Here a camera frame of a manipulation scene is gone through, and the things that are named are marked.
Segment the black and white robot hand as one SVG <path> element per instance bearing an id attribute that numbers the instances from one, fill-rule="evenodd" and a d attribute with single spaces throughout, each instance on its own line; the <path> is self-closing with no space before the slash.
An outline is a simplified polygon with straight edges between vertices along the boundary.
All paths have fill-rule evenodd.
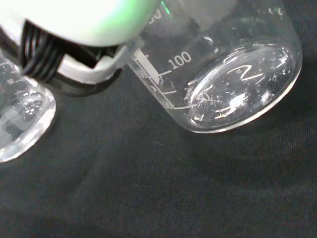
<path id="1" fill-rule="evenodd" d="M 0 54 L 24 78 L 72 97 L 120 75 L 158 0 L 3 0 Z"/>

